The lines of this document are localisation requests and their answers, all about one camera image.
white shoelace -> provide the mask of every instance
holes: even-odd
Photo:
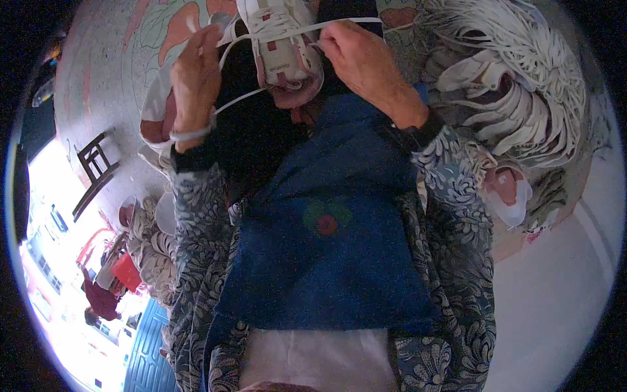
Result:
[[[454,44],[499,52],[529,84],[564,107],[563,137],[576,146],[586,102],[583,75],[565,39],[549,29],[541,16],[535,6],[524,0],[446,0],[429,8],[421,25],[431,27],[440,38]],[[465,36],[474,30],[485,36]],[[565,163],[544,160],[534,165]]]
[[[237,38],[235,38],[230,44],[229,46],[226,47],[226,50],[224,51],[224,54],[222,55],[222,58],[220,59],[220,63],[219,63],[219,69],[220,72],[222,72],[222,68],[224,68],[224,63],[226,62],[226,57],[228,56],[229,52],[231,51],[232,47],[237,44],[240,41],[243,40],[260,40],[262,43],[266,43],[266,42],[271,42],[271,41],[278,41],[278,40],[282,40],[285,38],[289,38],[292,36],[296,36],[299,34],[304,34],[304,33],[309,33],[311,31],[315,31],[315,30],[320,30],[325,28],[326,26],[328,26],[329,24],[333,23],[333,22],[337,22],[337,21],[353,21],[356,23],[383,23],[383,21],[379,18],[344,18],[344,19],[336,19],[334,21],[328,21],[328,22],[323,22],[323,23],[316,23],[316,24],[311,24],[310,26],[304,26],[298,29],[292,29],[290,28],[290,26],[288,25],[288,23],[290,22],[289,20],[289,16],[287,13],[286,9],[281,9],[281,8],[277,8],[274,9],[274,13],[271,16],[271,18],[269,19],[269,23],[253,23],[251,24],[250,28],[251,30],[253,30],[252,33],[249,34],[244,34],[241,35]],[[252,97],[253,95],[260,93],[262,91],[265,91],[266,88],[259,88],[255,91],[251,91],[250,93],[246,93],[244,95],[242,95],[241,97],[238,97],[232,101],[230,101],[229,103],[223,105],[222,107],[220,107],[219,109],[217,109],[214,113],[213,113],[213,119],[216,118],[216,116],[222,112],[224,109],[238,103],[241,100],[244,100],[248,97]],[[188,141],[188,140],[194,140],[194,139],[199,139],[201,137],[204,137],[205,135],[207,135],[211,129],[213,127],[209,126],[203,129],[200,129],[196,132],[190,132],[190,133],[185,133],[185,134],[180,134],[180,133],[170,133],[170,140],[173,140],[174,142],[182,142],[182,141]]]
[[[333,23],[333,22],[337,22],[337,21],[353,21],[356,23],[383,23],[383,21],[379,18],[345,18],[345,19],[337,19],[335,21],[328,21],[328,22],[323,22],[323,23],[316,23],[316,24],[311,24],[310,26],[304,26],[298,29],[291,29],[289,26],[287,26],[289,19],[288,18],[288,14],[287,14],[287,10],[282,10],[282,9],[278,9],[275,11],[275,13],[272,15],[272,17],[269,20],[269,23],[265,23],[265,24],[261,24],[261,23],[254,23],[252,24],[250,27],[253,30],[253,32],[249,33],[249,34],[244,34],[242,36],[239,36],[237,38],[235,38],[233,40],[233,42],[231,42],[229,44],[229,46],[226,47],[226,50],[224,51],[224,54],[222,55],[222,58],[220,59],[220,63],[219,63],[219,67],[220,67],[220,71],[222,71],[222,68],[224,68],[224,63],[226,62],[226,57],[228,56],[229,52],[231,51],[231,48],[237,44],[240,41],[243,40],[254,40],[257,39],[259,41],[261,41],[262,43],[266,43],[266,42],[270,42],[270,41],[278,41],[278,40],[282,40],[284,38],[289,38],[295,35],[300,35],[300,34],[304,34],[304,33],[309,33],[311,31],[315,31],[315,30],[320,30],[325,28],[326,26],[328,26],[329,24]],[[271,29],[271,31],[268,32],[264,32],[264,30],[266,29]],[[223,111],[224,109],[228,108],[229,106],[233,105],[234,103],[237,103],[243,99],[246,99],[254,94],[260,93],[262,91],[266,90],[265,88],[259,88],[258,90],[252,91],[250,93],[247,93],[245,95],[242,95],[241,97],[234,99],[232,101],[230,101],[229,103],[227,103],[226,105],[222,106],[220,109],[217,109],[216,112],[214,113],[214,115],[217,115],[218,113],[220,113],[221,111]]]

shoe label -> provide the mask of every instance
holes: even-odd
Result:
[[[281,65],[277,65],[277,66],[273,66],[272,68],[270,68],[268,71],[272,72],[272,71],[278,71],[278,70],[282,70],[284,68],[289,68],[290,65],[288,63],[285,64],[281,64]]]

blue towel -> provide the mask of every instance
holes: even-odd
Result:
[[[434,308],[393,200],[415,187],[415,172],[377,134],[385,122],[357,95],[329,99],[319,135],[292,151],[250,203],[208,347],[239,320],[260,329],[429,333]]]

red bucket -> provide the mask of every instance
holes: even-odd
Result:
[[[137,290],[137,286],[142,283],[142,279],[139,277],[139,271],[133,260],[128,253],[124,253],[124,256],[120,257],[118,261],[111,267],[111,272],[116,278],[120,280],[120,283],[124,285],[130,291]]]

wristwatch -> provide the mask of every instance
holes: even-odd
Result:
[[[435,139],[446,125],[444,120],[429,107],[427,121],[420,127],[398,129],[394,123],[386,127],[387,135],[398,147],[407,153],[419,152],[425,149]]]
[[[172,169],[176,174],[211,169],[218,161],[218,143],[215,133],[207,135],[203,142],[185,152],[177,152],[174,144],[170,150]]]

